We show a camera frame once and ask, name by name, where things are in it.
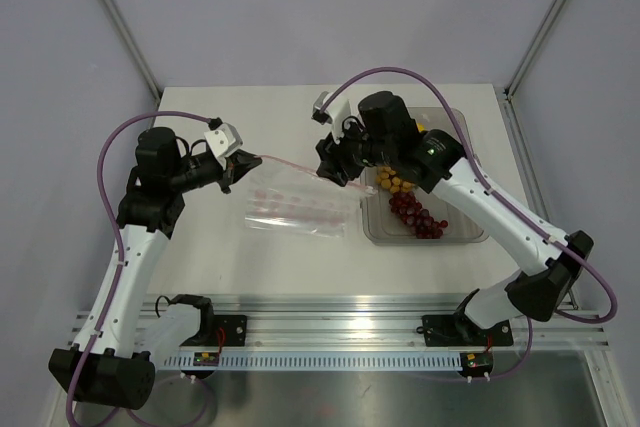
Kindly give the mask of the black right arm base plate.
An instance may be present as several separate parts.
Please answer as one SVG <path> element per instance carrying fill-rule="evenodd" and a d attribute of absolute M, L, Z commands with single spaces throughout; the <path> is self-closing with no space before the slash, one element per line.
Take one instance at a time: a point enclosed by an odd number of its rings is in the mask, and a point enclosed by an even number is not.
<path fill-rule="evenodd" d="M 474 324 L 464 326 L 453 314 L 424 315 L 415 332 L 427 347 L 511 347 L 514 345 L 511 325 L 502 321 L 489 329 Z"/>

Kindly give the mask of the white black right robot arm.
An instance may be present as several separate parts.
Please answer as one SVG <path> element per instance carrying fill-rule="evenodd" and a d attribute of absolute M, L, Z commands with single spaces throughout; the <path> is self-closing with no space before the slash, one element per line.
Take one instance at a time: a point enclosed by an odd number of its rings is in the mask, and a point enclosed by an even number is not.
<path fill-rule="evenodd" d="M 364 98 L 356 115 L 344 95 L 332 99 L 324 92 L 312 118 L 331 128 L 316 146 L 320 177 L 345 186 L 367 167 L 391 167 L 469 217 L 516 262 L 518 273 L 472 291 L 454 313 L 435 322 L 437 344 L 480 346 L 495 338 L 503 322 L 553 316 L 593 248 L 588 234 L 547 226 L 491 187 L 461 142 L 439 129 L 420 130 L 403 99 L 390 91 Z"/>

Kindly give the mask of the clear red-dotted zip bag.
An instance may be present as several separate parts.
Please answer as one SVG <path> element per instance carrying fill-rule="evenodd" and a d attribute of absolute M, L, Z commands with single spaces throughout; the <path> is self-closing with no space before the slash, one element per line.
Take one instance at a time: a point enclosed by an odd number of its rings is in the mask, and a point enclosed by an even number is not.
<path fill-rule="evenodd" d="M 349 181 L 340 187 L 304 166 L 264 155 L 247 179 L 245 225 L 249 228 L 326 238 L 345 235 L 361 202 L 375 187 Z"/>

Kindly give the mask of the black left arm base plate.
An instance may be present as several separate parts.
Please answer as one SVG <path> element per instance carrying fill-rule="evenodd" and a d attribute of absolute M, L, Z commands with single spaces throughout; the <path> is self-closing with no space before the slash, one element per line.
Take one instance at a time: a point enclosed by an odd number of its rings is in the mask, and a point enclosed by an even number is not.
<path fill-rule="evenodd" d="M 222 347 L 243 347 L 246 342 L 248 317 L 246 315 L 215 314 L 212 320 L 198 319 L 194 328 L 189 328 L 189 334 L 181 347 L 217 348 L 219 342 Z"/>

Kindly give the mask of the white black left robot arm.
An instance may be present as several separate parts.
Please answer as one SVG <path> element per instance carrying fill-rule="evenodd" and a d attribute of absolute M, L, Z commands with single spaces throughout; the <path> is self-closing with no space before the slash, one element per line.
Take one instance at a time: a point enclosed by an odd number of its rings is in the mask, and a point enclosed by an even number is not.
<path fill-rule="evenodd" d="M 227 340 L 212 302 L 178 294 L 144 333 L 136 332 L 152 273 L 184 210 L 186 193 L 217 184 L 229 193 L 261 159 L 242 150 L 236 128 L 214 119 L 205 149 L 182 153 L 175 132 L 154 127 L 138 138 L 136 164 L 115 218 L 113 254 L 88 319 L 49 370 L 71 403 L 137 410 L 149 398 L 157 368 L 179 347 Z"/>

